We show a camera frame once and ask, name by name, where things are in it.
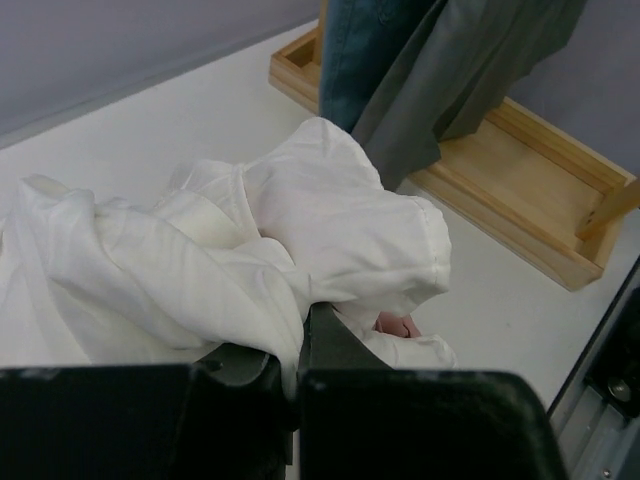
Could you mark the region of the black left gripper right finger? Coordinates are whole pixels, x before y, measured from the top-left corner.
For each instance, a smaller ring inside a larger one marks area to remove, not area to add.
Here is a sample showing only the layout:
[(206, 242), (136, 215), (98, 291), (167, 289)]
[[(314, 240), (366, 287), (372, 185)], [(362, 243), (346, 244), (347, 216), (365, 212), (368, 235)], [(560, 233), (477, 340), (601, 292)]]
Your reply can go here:
[(298, 371), (303, 479), (565, 479), (546, 410), (501, 371), (393, 370), (327, 303)]

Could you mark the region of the white pleated skirt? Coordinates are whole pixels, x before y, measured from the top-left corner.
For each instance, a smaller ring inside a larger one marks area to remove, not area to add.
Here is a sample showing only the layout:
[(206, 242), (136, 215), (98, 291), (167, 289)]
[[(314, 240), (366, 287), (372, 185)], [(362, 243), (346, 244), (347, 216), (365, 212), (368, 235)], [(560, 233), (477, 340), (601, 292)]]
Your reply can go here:
[(32, 175), (1, 221), (1, 362), (193, 362), (231, 343), (295, 390), (303, 324), (330, 303), (394, 368), (451, 368), (436, 335), (373, 330), (445, 292), (451, 242), (430, 201), (384, 189), (362, 148), (312, 118), (247, 164), (176, 169), (149, 209)]

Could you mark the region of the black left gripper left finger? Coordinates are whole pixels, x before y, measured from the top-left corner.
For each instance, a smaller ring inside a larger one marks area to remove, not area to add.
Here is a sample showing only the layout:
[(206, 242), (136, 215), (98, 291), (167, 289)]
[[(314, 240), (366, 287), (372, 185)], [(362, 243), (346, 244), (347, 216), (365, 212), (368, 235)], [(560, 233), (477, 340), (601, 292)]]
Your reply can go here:
[(1, 373), (5, 479), (281, 479), (287, 403), (271, 355)]

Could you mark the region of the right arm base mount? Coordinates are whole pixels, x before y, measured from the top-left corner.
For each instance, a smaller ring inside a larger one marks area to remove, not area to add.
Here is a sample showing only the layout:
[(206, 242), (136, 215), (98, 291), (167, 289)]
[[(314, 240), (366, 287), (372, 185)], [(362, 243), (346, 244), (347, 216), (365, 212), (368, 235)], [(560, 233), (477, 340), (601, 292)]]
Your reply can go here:
[(639, 321), (619, 324), (587, 374), (587, 383), (628, 420), (639, 417)]

